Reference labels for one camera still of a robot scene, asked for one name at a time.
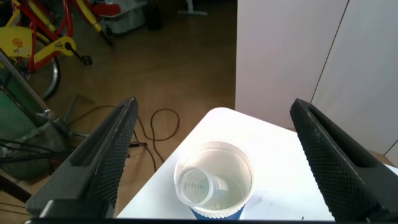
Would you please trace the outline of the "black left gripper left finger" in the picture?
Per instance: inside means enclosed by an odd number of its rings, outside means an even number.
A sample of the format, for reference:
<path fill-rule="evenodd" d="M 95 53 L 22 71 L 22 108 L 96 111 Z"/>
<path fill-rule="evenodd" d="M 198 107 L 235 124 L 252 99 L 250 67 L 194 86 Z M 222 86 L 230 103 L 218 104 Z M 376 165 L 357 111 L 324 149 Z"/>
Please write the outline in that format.
<path fill-rule="evenodd" d="M 107 202 L 113 211 L 138 114 L 135 97 L 117 105 L 25 204 L 39 216 L 51 200 Z"/>

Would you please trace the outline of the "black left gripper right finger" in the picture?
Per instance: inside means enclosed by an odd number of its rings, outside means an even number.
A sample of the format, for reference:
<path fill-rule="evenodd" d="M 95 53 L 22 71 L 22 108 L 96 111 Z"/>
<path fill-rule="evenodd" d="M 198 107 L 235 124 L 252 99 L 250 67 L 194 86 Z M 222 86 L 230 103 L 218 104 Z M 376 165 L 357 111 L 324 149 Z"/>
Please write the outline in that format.
<path fill-rule="evenodd" d="M 296 99 L 290 117 L 335 221 L 397 221 L 397 174 L 312 104 Z"/>

